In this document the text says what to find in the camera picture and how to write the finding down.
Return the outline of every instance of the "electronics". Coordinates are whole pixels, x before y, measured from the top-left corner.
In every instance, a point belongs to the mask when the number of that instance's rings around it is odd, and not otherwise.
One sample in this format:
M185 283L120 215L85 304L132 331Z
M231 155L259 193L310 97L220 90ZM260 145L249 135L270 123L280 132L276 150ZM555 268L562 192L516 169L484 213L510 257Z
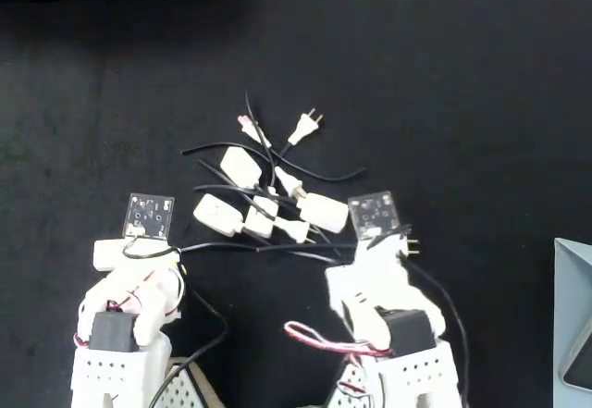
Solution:
M123 225L123 237L168 240L173 217L173 197L132 193Z
M345 203L318 193L307 193L298 200L296 206L301 210L302 220L335 234L340 233L348 222L350 211Z
M207 193L197 204L193 216L208 228L227 237L233 237L243 228L242 214L230 204Z
M252 189L259 184L261 168L241 147L230 146L220 163L222 171L240 188Z
M592 391L592 317L573 346L561 378L566 385Z
M389 191L352 197L348 206L359 241L394 233L401 224Z
M390 349L395 357L436 348L436 339L425 311L388 311L381 316L390 331Z
M133 337L133 324L136 314L122 311L96 313L92 322L89 349L115 352L138 351Z

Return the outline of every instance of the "black fabric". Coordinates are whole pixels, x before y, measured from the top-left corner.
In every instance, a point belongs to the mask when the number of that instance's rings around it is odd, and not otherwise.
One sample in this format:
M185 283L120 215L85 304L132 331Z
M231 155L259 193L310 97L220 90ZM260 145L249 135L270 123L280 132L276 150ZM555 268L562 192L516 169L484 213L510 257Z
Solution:
M590 0L4 5L0 404L69 403L77 307L101 277L93 241L120 235L130 192L177 197L177 245L220 239L191 216L191 186L212 178L179 149L245 142L236 116L248 89L277 147L302 111L325 114L294 161L327 174L369 167L344 184L302 177L308 191L393 192L422 242L415 261L466 323L472 406L550 407L553 237L592 241L591 10ZM339 357L282 333L296 319L347 338L324 266L280 253L186 261L231 326L200 361L222 400L324 400ZM175 354L218 329L191 297L184 309L169 330Z

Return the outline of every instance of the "power cord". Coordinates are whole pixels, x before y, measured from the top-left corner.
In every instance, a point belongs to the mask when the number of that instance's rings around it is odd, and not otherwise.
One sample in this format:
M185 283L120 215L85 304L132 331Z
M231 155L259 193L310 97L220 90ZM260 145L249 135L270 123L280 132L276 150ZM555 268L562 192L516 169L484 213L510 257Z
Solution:
M201 152L201 151L204 151L207 149L213 149L213 148L217 148L217 147L240 147L240 148L244 149L245 151L247 151L248 153L257 156L257 157L259 157L259 159L268 163L268 158L265 155L263 155L261 152L259 152L256 149L253 149L251 146L248 146L247 144L241 144L239 142L209 142L207 144L200 144L199 146L194 146L194 147L190 147L187 149L182 149L180 151L180 154L184 155L184 156L192 155L192 154L197 154L198 152ZM303 174L306 174L314 179L320 179L322 181L327 181L327 182L339 182L339 181L345 181L347 179L353 179L355 177L360 176L361 174L363 174L364 172L366 172L368 170L365 167L360 167L348 174L340 175L337 177L327 177L324 175L317 174L305 167L297 165L296 163L293 163L290 160L288 160L287 158L285 158L284 156L279 156L279 153L277 151L275 151L273 148L270 148L269 151L271 152L271 154L273 154L277 158L279 158L282 163L285 163L286 165L292 167L293 169L296 169L299 172L302 172Z
M128 252L128 249L131 248L134 244L136 244L136 241L137 240L138 240L138 237L134 237L133 239L131 239L131 241L129 241L129 243L127 243L123 247L123 250L121 251L121 253L123 253L126 257L131 258L133 260L145 260L147 258L162 257L164 255L168 255L170 253L174 253L175 251L179 251L178 248L175 248L173 246L170 246L170 247L166 248L164 251L160 251L160 252L157 252L157 253L143 253L143 254L129 253Z
M259 126L259 123L255 119L255 115L251 110L251 104L249 103L249 94L247 93L247 91L244 91L244 102L247 106L247 113L249 114L249 118L251 119L251 122L253 123L255 130L257 131L257 135L259 136L259 141L265 149L265 154L267 155L267 162L271 167L271 179L269 180L269 186L273 186L276 182L276 167L274 165L274 158L273 156L271 156L271 153L269 152L269 147L267 147L267 144L265 144L265 137L263 136L261 127Z
M209 163L207 163L203 159L200 158L198 161L203 167L205 167L207 170L209 170L212 174L216 175L222 181L225 181L229 186L235 185L235 183L229 177L227 177L225 174L220 172L218 169L216 169L215 167L213 167L212 165L210 165ZM265 193L265 191L263 191L261 188L259 188L259 187L256 187L256 188L259 192ZM260 214L262 214L266 218L269 218L270 220L275 219L274 216L270 215L263 207L261 207L259 204L257 204L257 202L252 200L246 193L243 193L243 191L237 191L237 192L240 192L240 196L242 196L242 198L247 203L249 203L252 207L254 207ZM290 202L289 200L285 200L287 197L279 197L278 195L272 195L269 193L266 194L265 196L266 196L266 198L268 198L270 200L277 201L280 207L286 209L288 212L292 213L293 215L298 216L298 214L299 214L298 211L288 204L288 203L293 204L293 201ZM318 234L318 236L321 237L321 239L323 239L324 242L329 243L329 244L331 243L331 240L328 238L327 235L325 235L325 232L323 232L318 226L311 225L311 229L316 234ZM334 249L333 251L335 252L337 257L341 258L341 253L339 252L338 249Z
M452 312L452 315L454 317L454 321L456 322L456 325L458 326L459 330L461 331L462 354L464 356L463 361L462 361L462 395L461 395L462 407L469 408L469 402L468 402L468 399L469 399L469 367L470 367L469 366L470 365L469 339L468 339L466 329L464 327L464 323L461 320L461 316L459 315L459 312L456 309L456 305L454 304L454 301L452 300L452 297L450 297L450 294L448 293L448 291L446 291L446 288L444 288L430 274L425 272L422 267L418 266L414 262L410 262L407 259L407 256L404 255L403 253L398 253L397 256L399 257L399 259L401 260L401 262L405 266L412 269L413 272L417 273L418 275L422 276L426 281L428 281L432 286L434 286L434 288L436 288L440 291L440 293L444 297L444 300L446 300L446 303L448 304L450 311Z
M202 297L202 295L188 283L188 280L185 280L185 282L187 290L189 290L189 292L195 298L195 300L197 300L203 306L205 306L205 308L210 312L210 314L212 314L215 318L219 320L219 322L222 324L222 330L215 338L207 342L204 346L198 348L192 355L190 355L187 359L181 362L174 370L168 373L168 376L166 376L165 381L153 396L150 405L148 405L148 408L155 408L156 404L158 403L158 399L160 398L160 396L162 396L163 392L165 392L168 384L172 382L173 379L177 377L181 371L187 369L190 364L195 362L198 358L200 358L206 352L210 351L216 345L220 344L228 335L228 322L226 318L222 316L214 308L214 306L212 306L204 297Z

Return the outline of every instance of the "white power plug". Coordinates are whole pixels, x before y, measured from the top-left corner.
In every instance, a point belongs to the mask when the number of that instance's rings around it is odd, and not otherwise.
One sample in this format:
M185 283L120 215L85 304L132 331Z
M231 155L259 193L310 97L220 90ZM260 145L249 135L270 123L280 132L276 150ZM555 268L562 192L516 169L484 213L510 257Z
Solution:
M253 124L251 119L246 115L241 115L238 117L238 121L239 121L240 125L242 126L241 130L244 133L246 133L249 136L249 138L251 138L252 140L255 140L256 142L261 144L261 140L259 139L259 134L257 133L257 129L255 128L255 125ZM261 130L261 128L259 130L261 131L261 136L263 137L263 140L265 142L265 146L271 147L271 142L269 142L267 137L263 134L263 131Z
M275 171L277 179L279 179L279 182L283 186L284 191L286 191L288 196L295 198L304 198L306 196L306 192L302 188L301 180L297 179L293 175L290 175L279 166L276 166Z
M288 138L288 142L292 146L295 146L302 138L318 130L318 123L323 119L323 116L319 115L316 119L313 119L314 112L315 109L312 109L308 114L302 114L300 116L296 130Z
M204 195L197 204L193 216L208 228L227 237L242 232L244 227L241 212L210 193Z
M252 189L259 184L262 170L241 147L230 146L220 163L222 171L240 188Z
M283 231L297 243L304 243L311 228L310 223L301 220L286 220L281 216L276 217L274 225Z
M350 209L345 203L317 193L307 193L298 200L296 206L301 209L300 218L337 234L345 228Z

